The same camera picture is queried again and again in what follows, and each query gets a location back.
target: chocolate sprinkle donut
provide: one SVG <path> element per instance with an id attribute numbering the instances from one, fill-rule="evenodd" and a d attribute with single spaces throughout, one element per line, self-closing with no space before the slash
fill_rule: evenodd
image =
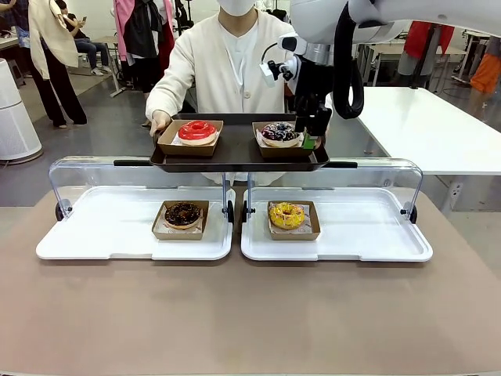
<path id="1" fill-rule="evenodd" d="M 291 141 L 299 137 L 299 133 L 294 131 L 294 126 L 285 122 L 268 124 L 263 128 L 261 134 L 266 139 L 273 141 Z"/>
<path id="2" fill-rule="evenodd" d="M 179 202 L 165 212 L 165 220 L 174 226 L 188 226 L 200 218 L 200 208 L 189 202 Z"/>

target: beige table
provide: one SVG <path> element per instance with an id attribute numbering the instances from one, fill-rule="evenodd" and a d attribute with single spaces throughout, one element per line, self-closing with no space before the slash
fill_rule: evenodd
<path id="1" fill-rule="evenodd" d="M 215 263 L 43 262 L 54 204 L 0 240 L 6 373 L 501 370 L 499 281 L 426 197 L 426 265 L 256 263 L 238 240 Z"/>
<path id="2" fill-rule="evenodd" d="M 17 45 L 17 37 L 0 38 L 0 51 Z"/>

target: red glazed donut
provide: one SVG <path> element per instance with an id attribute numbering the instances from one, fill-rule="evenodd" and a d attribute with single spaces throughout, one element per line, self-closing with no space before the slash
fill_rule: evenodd
<path id="1" fill-rule="evenodd" d="M 184 124 L 178 132 L 181 142 L 190 146 L 207 145 L 215 140 L 217 134 L 216 127 L 201 120 Z"/>

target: table leg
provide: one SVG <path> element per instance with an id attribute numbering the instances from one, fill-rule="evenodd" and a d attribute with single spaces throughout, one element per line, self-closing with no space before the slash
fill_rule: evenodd
<path id="1" fill-rule="evenodd" d="M 447 55 L 445 57 L 444 67 L 442 68 L 442 74 L 440 74 L 440 78 L 437 81 L 437 85 L 435 86 L 435 91 L 438 92 L 438 88 L 440 84 L 445 80 L 445 74 L 447 73 L 447 68 L 449 67 L 449 61 L 451 60 L 451 56 Z"/>
<path id="2" fill-rule="evenodd" d="M 377 55 L 376 60 L 377 60 L 377 62 L 376 62 L 376 73 L 374 74 L 373 86 L 376 86 L 376 83 L 377 83 L 377 76 L 379 75 L 379 68 L 381 67 L 381 54 Z"/>
<path id="3" fill-rule="evenodd" d="M 457 200 L 460 198 L 461 190 L 463 189 L 466 176 L 455 176 L 452 180 L 447 196 L 442 204 L 442 213 L 447 216 L 454 210 Z"/>
<path id="4" fill-rule="evenodd" d="M 371 155 L 374 152 L 374 139 L 369 136 L 367 140 L 366 149 L 363 151 L 365 155 Z"/>
<path id="5" fill-rule="evenodd" d="M 114 98 L 115 96 L 123 93 L 127 89 L 120 87 L 120 84 L 118 83 L 118 79 L 117 79 L 117 72 L 115 71 L 115 65 L 114 65 L 113 60 L 111 59 L 110 49 L 108 48 L 107 43 L 105 43 L 104 45 L 106 46 L 106 54 L 108 55 L 108 61 L 110 62 L 111 75 L 113 77 L 113 82 L 115 84 L 115 91 L 110 94 L 110 97 Z"/>
<path id="6" fill-rule="evenodd" d="M 471 50 L 471 44 L 472 43 L 473 43 L 473 37 L 470 37 L 470 41 L 468 42 L 467 54 L 464 56 L 463 64 L 461 65 L 460 75 L 457 76 L 457 77 L 456 76 L 452 76 L 452 78 L 454 78 L 457 81 L 465 82 L 463 80 L 463 73 L 464 73 L 464 69 L 467 66 L 468 55 L 470 55 L 470 50 Z"/>
<path id="7" fill-rule="evenodd" d="M 363 71 L 363 83 L 367 84 L 369 82 L 370 66 L 371 66 L 371 63 L 373 61 L 374 50 L 371 49 L 368 45 L 364 45 L 363 48 L 364 48 L 363 49 L 364 58 L 365 58 L 365 55 L 366 55 L 366 51 L 368 51 L 367 58 L 365 59 L 365 61 L 366 61 L 366 63 L 365 63 L 365 69 Z"/>

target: hand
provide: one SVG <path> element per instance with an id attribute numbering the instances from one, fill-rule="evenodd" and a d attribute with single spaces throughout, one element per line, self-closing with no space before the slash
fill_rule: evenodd
<path id="1" fill-rule="evenodd" d="M 172 119 L 167 112 L 156 110 L 153 112 L 151 121 L 150 136 L 154 136 L 156 131 L 163 131 L 172 123 Z"/>
<path id="2" fill-rule="evenodd" d="M 330 124 L 327 125 L 326 134 L 324 135 L 324 137 L 320 137 L 319 139 L 317 139 L 315 141 L 315 149 L 318 149 L 319 147 L 322 146 L 323 140 L 325 140 L 325 143 L 327 143 L 327 136 L 329 135 L 329 128 L 330 128 Z"/>

